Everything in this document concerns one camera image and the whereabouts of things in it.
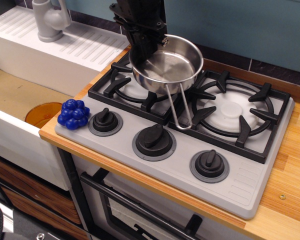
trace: screw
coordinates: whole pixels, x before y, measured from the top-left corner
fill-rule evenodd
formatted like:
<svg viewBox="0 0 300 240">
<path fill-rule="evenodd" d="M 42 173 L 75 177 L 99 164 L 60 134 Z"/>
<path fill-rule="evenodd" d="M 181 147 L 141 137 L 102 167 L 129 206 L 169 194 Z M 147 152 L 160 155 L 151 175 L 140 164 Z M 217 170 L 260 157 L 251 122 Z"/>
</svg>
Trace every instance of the screw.
<svg viewBox="0 0 300 240">
<path fill-rule="evenodd" d="M 36 240 L 44 240 L 45 239 L 45 235 L 43 233 L 39 233 L 37 236 L 36 236 Z"/>
<path fill-rule="evenodd" d="M 286 195 L 281 194 L 281 195 L 279 196 L 279 198 L 280 198 L 281 200 L 285 200 L 287 197 L 286 197 Z"/>
</svg>

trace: black burner grate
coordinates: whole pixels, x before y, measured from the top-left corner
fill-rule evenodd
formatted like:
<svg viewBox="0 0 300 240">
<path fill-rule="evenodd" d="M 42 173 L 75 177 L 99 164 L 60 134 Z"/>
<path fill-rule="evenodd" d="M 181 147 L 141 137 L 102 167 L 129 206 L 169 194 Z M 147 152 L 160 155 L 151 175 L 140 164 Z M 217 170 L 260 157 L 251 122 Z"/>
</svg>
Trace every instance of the black burner grate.
<svg viewBox="0 0 300 240">
<path fill-rule="evenodd" d="M 214 81 L 205 83 L 206 79 L 208 78 Z M 264 120 L 264 123 L 261 126 L 251 130 L 250 126 L 248 125 L 244 117 L 240 116 L 239 117 L 240 131 L 227 132 L 218 129 L 214 126 L 211 126 L 205 121 L 205 119 L 209 115 L 211 115 L 217 108 L 215 106 L 212 106 L 212 107 L 198 109 L 197 101 L 199 99 L 206 99 L 206 100 L 213 101 L 214 99 L 216 99 L 216 97 L 213 94 L 206 92 L 206 90 L 211 87 L 217 87 L 221 93 L 226 94 L 228 85 L 236 86 L 243 90 L 249 90 L 251 92 L 255 92 L 255 94 L 249 98 L 250 102 L 263 101 L 265 103 L 265 105 L 268 108 L 268 111 L 262 111 L 253 108 L 250 109 L 250 112 L 252 114 Z M 279 99 L 282 101 L 282 105 L 278 114 L 274 113 L 274 107 L 271 98 Z M 223 73 L 220 74 L 220 73 L 206 70 L 204 71 L 202 79 L 198 80 L 195 83 L 195 85 L 191 89 L 191 93 L 188 95 L 188 102 L 191 104 L 191 109 L 193 114 L 192 116 L 193 126 L 191 129 L 182 132 L 194 138 L 200 139 L 207 143 L 226 149 L 230 152 L 239 154 L 243 157 L 264 164 L 266 162 L 267 155 L 269 154 L 269 151 L 271 149 L 272 142 L 275 138 L 278 126 L 280 124 L 281 118 L 288 104 L 289 98 L 290 98 L 289 93 L 272 89 L 269 83 L 265 83 L 262 86 L 262 85 L 258 85 L 255 83 L 251 83 L 248 81 L 231 77 L 230 73 L 227 71 L 224 71 Z M 184 111 L 184 107 L 182 105 L 179 105 L 177 108 L 178 116 L 180 116 L 183 111 Z M 211 134 L 208 131 L 199 130 L 199 126 L 203 126 L 204 129 L 209 130 L 215 133 L 216 135 Z M 179 129 L 176 127 L 173 120 L 169 122 L 169 127 L 179 131 Z M 245 143 L 247 139 L 249 139 L 249 137 L 258 135 L 264 130 L 270 130 L 271 133 L 269 138 L 267 139 L 267 143 L 265 145 L 263 152 L 257 152 L 255 150 L 245 147 Z M 226 140 L 222 138 L 222 136 L 235 138 L 236 141 Z"/>
<path fill-rule="evenodd" d="M 168 96 L 164 95 L 157 97 L 156 93 L 149 91 L 146 99 L 139 99 L 127 96 L 120 91 L 120 88 L 129 83 L 131 78 L 127 77 L 116 80 L 116 76 L 118 73 L 131 73 L 132 69 L 127 67 L 128 64 L 129 53 L 123 56 L 123 58 L 121 58 L 118 62 L 111 65 L 111 69 L 88 90 L 88 96 L 113 107 L 151 120 L 155 123 L 166 125 L 172 116 L 171 108 L 169 108 L 163 115 L 153 112 L 151 108 L 155 103 L 167 100 Z M 140 104 L 140 106 L 129 104 L 129 102 Z M 173 104 L 177 106 L 181 102 L 182 96 L 178 94 L 174 99 Z"/>
</svg>

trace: wooden countertop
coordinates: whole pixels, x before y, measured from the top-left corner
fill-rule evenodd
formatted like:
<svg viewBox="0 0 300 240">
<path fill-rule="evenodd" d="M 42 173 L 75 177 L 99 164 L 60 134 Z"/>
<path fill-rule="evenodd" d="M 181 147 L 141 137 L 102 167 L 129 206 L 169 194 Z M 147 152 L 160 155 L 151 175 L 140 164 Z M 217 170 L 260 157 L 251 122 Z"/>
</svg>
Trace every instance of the wooden countertop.
<svg viewBox="0 0 300 240">
<path fill-rule="evenodd" d="M 126 52 L 127 49 L 114 61 L 118 61 Z M 39 131 L 39 134 L 42 139 L 71 154 L 77 155 L 251 238 L 300 240 L 300 86 L 207 59 L 204 60 L 203 68 L 216 72 L 228 70 L 233 77 L 261 85 L 265 82 L 271 83 L 273 88 L 290 93 L 295 101 L 288 128 L 253 219 L 244 220 L 239 218 L 149 175 L 57 135 L 55 125 L 59 114 L 52 118 Z M 86 95 L 90 87 L 109 69 L 110 65 L 75 96 L 75 99 L 81 99 Z"/>
</svg>

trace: stove top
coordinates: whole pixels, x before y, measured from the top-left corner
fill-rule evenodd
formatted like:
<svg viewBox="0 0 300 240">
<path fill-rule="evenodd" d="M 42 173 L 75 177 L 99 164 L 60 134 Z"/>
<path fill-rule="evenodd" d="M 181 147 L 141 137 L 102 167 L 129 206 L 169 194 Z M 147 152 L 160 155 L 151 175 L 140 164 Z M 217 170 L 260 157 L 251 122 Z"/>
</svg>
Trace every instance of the stove top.
<svg viewBox="0 0 300 240">
<path fill-rule="evenodd" d="M 185 92 L 193 126 L 179 130 L 168 98 L 134 82 L 127 58 L 113 64 L 82 99 L 89 124 L 76 130 L 57 124 L 56 133 L 253 218 L 294 108 L 290 95 L 206 70 Z M 187 126 L 181 96 L 172 99 Z"/>
</svg>

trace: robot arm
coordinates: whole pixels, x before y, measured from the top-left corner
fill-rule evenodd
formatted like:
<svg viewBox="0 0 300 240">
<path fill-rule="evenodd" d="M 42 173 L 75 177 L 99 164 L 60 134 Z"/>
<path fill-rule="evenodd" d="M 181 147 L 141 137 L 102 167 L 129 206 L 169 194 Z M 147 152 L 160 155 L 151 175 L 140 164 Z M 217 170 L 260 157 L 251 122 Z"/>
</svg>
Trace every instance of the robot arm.
<svg viewBox="0 0 300 240">
<path fill-rule="evenodd" d="M 158 44 L 168 43 L 164 0 L 117 0 L 110 10 L 126 30 L 131 46 L 139 48 L 140 63 L 158 50 Z"/>
</svg>

